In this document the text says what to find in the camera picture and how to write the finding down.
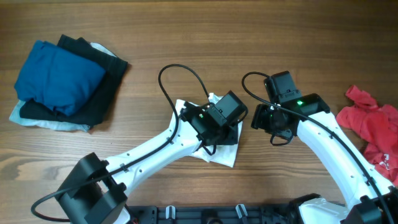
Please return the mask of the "white t-shirt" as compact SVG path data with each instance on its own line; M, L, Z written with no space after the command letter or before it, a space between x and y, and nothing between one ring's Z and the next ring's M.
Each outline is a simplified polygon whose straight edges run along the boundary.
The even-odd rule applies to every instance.
M210 100L210 102L215 104L215 103L219 102L223 97L224 96L217 96L214 93L210 93L208 99ZM185 106L183 104L186 102L189 102L189 101L184 101L184 100L180 100L180 99L176 100L175 108L177 109L178 114L180 114L180 110L182 108L185 108ZM238 124L238 143L239 143L239 138L241 136L242 128L243 128L243 121ZM238 151L238 144L234 144L234 145L218 144L216 146L216 151L212 156L208 155L208 153L202 147L199 148L197 151L192 152L189 156L196 157L198 159L203 159L206 162L215 162L215 163L222 164L224 166L233 167L235 160L236 160L237 151Z

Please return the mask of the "red t-shirt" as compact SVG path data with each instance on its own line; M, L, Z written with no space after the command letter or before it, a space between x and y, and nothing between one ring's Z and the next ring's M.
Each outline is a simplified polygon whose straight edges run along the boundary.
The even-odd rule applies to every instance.
M355 85L345 95L353 106L346 106L337 114L337 123L368 143L364 158L397 186L397 109L379 106L368 92Z

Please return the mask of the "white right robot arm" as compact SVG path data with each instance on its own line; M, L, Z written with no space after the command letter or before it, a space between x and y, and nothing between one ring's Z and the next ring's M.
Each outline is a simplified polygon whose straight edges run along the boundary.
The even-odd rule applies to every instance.
M297 136L336 182L345 205L308 194L289 203L290 223L397 223L397 189L365 160L317 95L261 100L251 125L290 142Z

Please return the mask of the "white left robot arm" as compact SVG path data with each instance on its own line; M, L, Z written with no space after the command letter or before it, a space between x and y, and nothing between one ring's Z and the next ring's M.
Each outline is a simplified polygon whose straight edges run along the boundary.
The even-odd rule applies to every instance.
M232 167L247 111L243 103L211 99L198 106L177 100L169 128L140 146L101 161L80 159L56 199L70 223L127 223L128 196L144 180L174 161L193 156Z

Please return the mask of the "black folded garment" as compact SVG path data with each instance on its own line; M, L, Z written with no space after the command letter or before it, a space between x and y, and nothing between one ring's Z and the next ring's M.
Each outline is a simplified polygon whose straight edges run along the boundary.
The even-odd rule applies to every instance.
M98 63L105 69L102 81L90 99L73 115L67 116L60 112L51 111L44 105L30 100L20 109L20 117L84 124L90 127L102 123L127 70L128 62L118 58L102 45L88 42L82 37L73 39L63 34L57 45L71 53Z

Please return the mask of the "blue folded garment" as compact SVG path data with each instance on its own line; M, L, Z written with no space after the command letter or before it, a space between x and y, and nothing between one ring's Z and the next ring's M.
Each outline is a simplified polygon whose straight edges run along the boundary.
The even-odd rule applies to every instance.
M90 99L105 73L96 62L38 40L14 88L19 100L33 100L52 111L71 116Z

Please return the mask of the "light grey folded garment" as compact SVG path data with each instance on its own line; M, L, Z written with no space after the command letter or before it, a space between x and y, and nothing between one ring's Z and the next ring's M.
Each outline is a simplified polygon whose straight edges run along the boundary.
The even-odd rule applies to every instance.
M41 128L52 129L56 131L75 131L80 130L87 132L92 127L84 124L73 124L68 122L58 122L58 121L44 121L44 120L36 120L36 119L26 119L21 118L19 115L20 109L27 101L19 101L17 105L15 105L9 120L17 123L21 126L38 126Z

